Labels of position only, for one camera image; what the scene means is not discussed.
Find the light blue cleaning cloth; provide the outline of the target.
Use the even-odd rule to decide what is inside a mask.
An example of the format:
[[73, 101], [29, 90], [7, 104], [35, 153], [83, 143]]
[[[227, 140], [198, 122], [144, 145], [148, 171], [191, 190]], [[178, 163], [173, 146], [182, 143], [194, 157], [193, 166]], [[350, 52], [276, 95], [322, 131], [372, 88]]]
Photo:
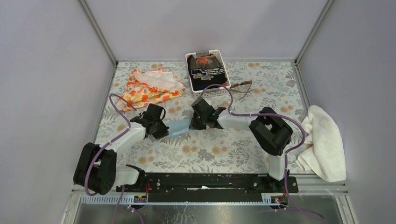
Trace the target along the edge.
[[190, 130], [189, 129], [190, 124], [191, 124], [190, 119], [175, 120], [165, 123], [165, 125], [168, 127], [168, 132], [169, 132], [168, 136], [173, 137], [184, 133], [188, 133]]

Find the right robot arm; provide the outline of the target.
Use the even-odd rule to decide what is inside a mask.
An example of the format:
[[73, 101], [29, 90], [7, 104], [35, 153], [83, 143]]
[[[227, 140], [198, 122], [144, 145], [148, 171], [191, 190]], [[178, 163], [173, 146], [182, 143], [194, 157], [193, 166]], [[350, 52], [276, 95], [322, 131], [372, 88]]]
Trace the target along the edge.
[[283, 151], [290, 143], [292, 128], [270, 108], [264, 107], [259, 113], [270, 116], [236, 116], [226, 108], [214, 109], [203, 98], [192, 103], [194, 111], [190, 124], [191, 130], [205, 130], [207, 127], [217, 129], [240, 129], [250, 131], [261, 148], [269, 155], [268, 179], [269, 189], [280, 192], [286, 187], [285, 155]]

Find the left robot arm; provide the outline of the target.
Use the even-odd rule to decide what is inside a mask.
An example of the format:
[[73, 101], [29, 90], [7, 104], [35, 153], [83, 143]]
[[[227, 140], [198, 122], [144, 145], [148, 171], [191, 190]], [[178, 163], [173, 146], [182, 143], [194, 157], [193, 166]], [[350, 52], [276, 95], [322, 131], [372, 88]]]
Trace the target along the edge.
[[153, 136], [160, 139], [169, 134], [163, 119], [163, 107], [149, 104], [146, 111], [130, 120], [114, 139], [104, 145], [86, 143], [80, 154], [73, 182], [87, 189], [87, 194], [105, 195], [112, 187], [127, 185], [132, 191], [144, 188], [144, 171], [133, 165], [117, 165], [117, 159], [134, 144]]

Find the brown tinted sunglasses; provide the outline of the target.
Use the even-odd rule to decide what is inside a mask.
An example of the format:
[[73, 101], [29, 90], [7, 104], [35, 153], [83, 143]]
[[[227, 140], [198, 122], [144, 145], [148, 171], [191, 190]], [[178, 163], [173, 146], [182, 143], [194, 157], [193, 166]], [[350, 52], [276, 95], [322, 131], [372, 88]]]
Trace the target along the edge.
[[229, 88], [229, 90], [232, 93], [240, 93], [240, 97], [239, 100], [243, 99], [249, 92], [253, 91], [252, 89], [252, 84], [253, 81], [252, 80], [247, 80], [247, 81], [243, 81], [241, 83], [238, 84], [232, 84]]

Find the white perforated plastic basket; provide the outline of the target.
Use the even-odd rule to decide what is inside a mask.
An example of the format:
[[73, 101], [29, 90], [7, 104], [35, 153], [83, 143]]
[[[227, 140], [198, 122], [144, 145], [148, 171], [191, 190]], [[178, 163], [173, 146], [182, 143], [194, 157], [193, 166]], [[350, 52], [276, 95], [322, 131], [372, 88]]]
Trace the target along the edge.
[[188, 78], [194, 98], [227, 94], [230, 79], [221, 52], [212, 49], [185, 55]]

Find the orange floral cloth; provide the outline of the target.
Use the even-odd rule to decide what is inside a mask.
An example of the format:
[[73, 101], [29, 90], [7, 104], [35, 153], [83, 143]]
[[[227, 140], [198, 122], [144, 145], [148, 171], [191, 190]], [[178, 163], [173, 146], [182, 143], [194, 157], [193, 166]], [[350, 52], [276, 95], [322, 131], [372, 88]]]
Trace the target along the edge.
[[162, 67], [149, 71], [135, 69], [128, 75], [125, 91], [116, 107], [120, 111], [131, 111], [180, 97], [184, 91], [181, 80]]

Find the floral patterned tablecloth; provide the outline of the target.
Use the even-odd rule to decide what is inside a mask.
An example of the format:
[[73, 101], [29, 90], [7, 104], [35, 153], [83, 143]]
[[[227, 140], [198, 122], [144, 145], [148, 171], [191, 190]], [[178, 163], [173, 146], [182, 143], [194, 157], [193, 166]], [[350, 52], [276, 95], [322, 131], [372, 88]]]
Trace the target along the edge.
[[[185, 86], [182, 96], [161, 103], [166, 109], [165, 122], [190, 119], [194, 97], [185, 62], [120, 62], [110, 91], [121, 94], [133, 70], [147, 71], [158, 67], [173, 72]], [[238, 113], [259, 112], [269, 106], [295, 121], [304, 119], [306, 112], [294, 63], [226, 62], [225, 67], [232, 83], [253, 81], [253, 91], [243, 99], [239, 100], [240, 93], [233, 93], [233, 108]], [[207, 128], [159, 140], [148, 137], [119, 156], [117, 164], [135, 165], [147, 172], [266, 173], [269, 156], [250, 132]]]

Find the black printed folded garment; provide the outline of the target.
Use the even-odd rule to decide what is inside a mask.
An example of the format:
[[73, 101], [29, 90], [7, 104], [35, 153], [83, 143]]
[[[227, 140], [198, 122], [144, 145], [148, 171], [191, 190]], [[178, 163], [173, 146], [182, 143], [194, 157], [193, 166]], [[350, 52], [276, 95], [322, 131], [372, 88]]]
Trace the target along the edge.
[[199, 57], [189, 55], [187, 68], [194, 91], [201, 91], [212, 84], [228, 84], [226, 70], [214, 54]]

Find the white towel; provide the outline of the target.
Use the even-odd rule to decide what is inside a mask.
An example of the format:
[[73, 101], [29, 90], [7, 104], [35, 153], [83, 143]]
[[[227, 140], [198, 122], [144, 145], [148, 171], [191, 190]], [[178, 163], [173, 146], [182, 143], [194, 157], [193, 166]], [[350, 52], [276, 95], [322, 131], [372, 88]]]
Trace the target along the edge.
[[301, 123], [307, 133], [296, 164], [302, 171], [313, 171], [327, 182], [344, 181], [347, 178], [346, 160], [342, 137], [335, 121], [321, 107], [312, 105]]

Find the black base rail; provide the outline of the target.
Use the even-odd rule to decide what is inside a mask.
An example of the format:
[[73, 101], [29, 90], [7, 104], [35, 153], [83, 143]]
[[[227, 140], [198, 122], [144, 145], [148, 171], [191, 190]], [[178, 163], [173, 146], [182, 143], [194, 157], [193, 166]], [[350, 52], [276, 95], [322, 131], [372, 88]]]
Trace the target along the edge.
[[297, 180], [276, 180], [268, 174], [146, 173], [116, 191], [142, 193], [151, 203], [255, 203], [263, 193], [285, 197], [298, 193]]

